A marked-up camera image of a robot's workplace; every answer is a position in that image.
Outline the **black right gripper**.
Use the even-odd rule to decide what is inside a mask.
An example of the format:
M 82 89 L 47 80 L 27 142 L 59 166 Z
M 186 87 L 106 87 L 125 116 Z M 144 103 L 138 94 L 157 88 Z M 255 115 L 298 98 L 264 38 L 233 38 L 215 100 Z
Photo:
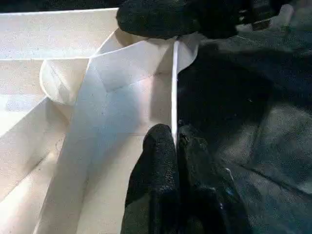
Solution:
M 269 26 L 272 17 L 280 11 L 279 0 L 242 0 L 240 23 L 252 26 Z

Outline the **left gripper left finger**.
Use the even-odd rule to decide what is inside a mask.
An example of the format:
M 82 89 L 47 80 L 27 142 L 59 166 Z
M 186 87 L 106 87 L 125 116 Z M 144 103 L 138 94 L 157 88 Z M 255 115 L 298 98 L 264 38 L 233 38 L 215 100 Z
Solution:
M 171 129 L 157 124 L 145 135 L 129 178 L 123 233 L 176 234 L 179 211 L 179 174 Z

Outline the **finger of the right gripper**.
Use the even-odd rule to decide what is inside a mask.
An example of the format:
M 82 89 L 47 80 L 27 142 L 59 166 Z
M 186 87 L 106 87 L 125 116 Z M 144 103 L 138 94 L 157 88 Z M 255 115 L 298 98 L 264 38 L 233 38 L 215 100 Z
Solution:
M 200 33 L 209 39 L 237 34 L 240 0 L 127 0 L 117 11 L 119 28 L 136 36 L 169 39 Z

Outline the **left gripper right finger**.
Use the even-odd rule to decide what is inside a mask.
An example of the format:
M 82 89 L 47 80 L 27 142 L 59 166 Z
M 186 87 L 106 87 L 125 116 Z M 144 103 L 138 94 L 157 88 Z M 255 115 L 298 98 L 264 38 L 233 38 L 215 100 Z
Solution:
M 250 234 L 247 211 L 231 171 L 209 153 L 192 125 L 177 133 L 177 159 L 186 234 Z

